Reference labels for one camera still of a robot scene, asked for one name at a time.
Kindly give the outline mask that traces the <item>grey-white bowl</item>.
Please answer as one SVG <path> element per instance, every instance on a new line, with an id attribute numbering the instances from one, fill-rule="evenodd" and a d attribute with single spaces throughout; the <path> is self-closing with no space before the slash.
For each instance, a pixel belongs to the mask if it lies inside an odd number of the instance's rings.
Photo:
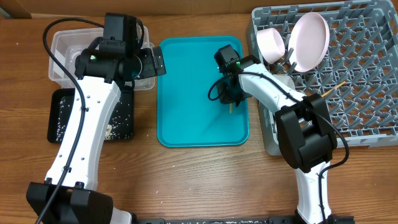
<path id="1" fill-rule="evenodd" d="M 288 75 L 274 75 L 276 79 L 278 79 L 280 82 L 282 82 L 284 85 L 287 87 L 295 90 L 295 85 L 293 79 L 288 76 Z"/>

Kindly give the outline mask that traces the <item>white round plate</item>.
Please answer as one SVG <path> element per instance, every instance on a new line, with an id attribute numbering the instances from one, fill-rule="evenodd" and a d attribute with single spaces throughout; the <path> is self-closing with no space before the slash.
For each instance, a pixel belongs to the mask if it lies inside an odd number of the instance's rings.
<path id="1" fill-rule="evenodd" d="M 323 60 L 330 42 L 326 20 L 317 12 L 304 14 L 294 25 L 288 49 L 293 49 L 289 58 L 297 72 L 308 72 Z"/>

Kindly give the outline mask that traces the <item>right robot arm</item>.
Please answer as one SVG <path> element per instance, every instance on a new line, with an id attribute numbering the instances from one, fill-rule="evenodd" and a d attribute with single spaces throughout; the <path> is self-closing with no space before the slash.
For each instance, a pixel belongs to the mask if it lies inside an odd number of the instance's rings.
<path id="1" fill-rule="evenodd" d="M 327 174 L 337 140 L 323 97 L 307 96 L 289 88 L 255 56 L 242 58 L 231 45 L 218 49 L 214 58 L 223 75 L 213 85 L 218 90 L 217 100 L 239 105 L 253 96 L 274 116 L 280 153 L 297 179 L 295 222 L 330 221 Z"/>

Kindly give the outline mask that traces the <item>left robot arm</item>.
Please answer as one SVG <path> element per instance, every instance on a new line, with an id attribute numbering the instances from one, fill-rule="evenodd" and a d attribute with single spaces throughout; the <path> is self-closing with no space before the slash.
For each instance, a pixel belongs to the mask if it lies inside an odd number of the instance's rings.
<path id="1" fill-rule="evenodd" d="M 38 223 L 135 223 L 99 193 L 98 165 L 106 128 L 127 82 L 166 73 L 160 47 L 143 47 L 144 25 L 136 17 L 107 13 L 103 35 L 77 56 L 74 102 L 58 154 L 42 183 L 26 198 Z"/>

